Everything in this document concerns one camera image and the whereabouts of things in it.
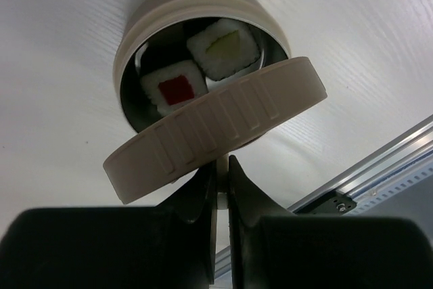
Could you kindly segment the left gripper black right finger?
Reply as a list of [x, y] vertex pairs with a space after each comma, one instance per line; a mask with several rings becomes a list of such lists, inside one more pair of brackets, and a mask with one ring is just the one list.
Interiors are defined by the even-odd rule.
[[432, 248], [412, 221], [295, 215], [229, 157], [234, 288], [431, 288]]

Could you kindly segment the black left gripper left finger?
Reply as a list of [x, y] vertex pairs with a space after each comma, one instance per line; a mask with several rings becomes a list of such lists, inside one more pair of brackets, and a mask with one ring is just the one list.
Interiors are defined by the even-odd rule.
[[217, 168], [154, 207], [34, 208], [1, 240], [2, 288], [208, 288]]

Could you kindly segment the brown round lid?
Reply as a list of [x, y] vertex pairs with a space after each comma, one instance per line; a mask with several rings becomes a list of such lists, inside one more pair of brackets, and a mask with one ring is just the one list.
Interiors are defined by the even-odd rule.
[[255, 140], [327, 97], [307, 57], [278, 62], [211, 91], [136, 134], [103, 168], [123, 204]]

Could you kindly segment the sushi roll red centre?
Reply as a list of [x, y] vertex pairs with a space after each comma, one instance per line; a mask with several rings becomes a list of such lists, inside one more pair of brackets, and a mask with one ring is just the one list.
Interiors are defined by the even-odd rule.
[[200, 69], [184, 60], [143, 75], [141, 87], [157, 111], [166, 116], [208, 93]]

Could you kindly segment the sushi roll white centre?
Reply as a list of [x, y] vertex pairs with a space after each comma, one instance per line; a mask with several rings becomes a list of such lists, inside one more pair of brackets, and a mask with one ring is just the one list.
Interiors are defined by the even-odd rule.
[[250, 27], [227, 18], [188, 38], [186, 46], [206, 77], [213, 81], [229, 78], [261, 57]]

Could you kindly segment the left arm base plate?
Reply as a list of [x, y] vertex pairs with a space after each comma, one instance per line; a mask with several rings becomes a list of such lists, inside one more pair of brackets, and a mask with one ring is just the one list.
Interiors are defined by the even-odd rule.
[[294, 211], [296, 215], [344, 215], [357, 207], [349, 196], [330, 191]]

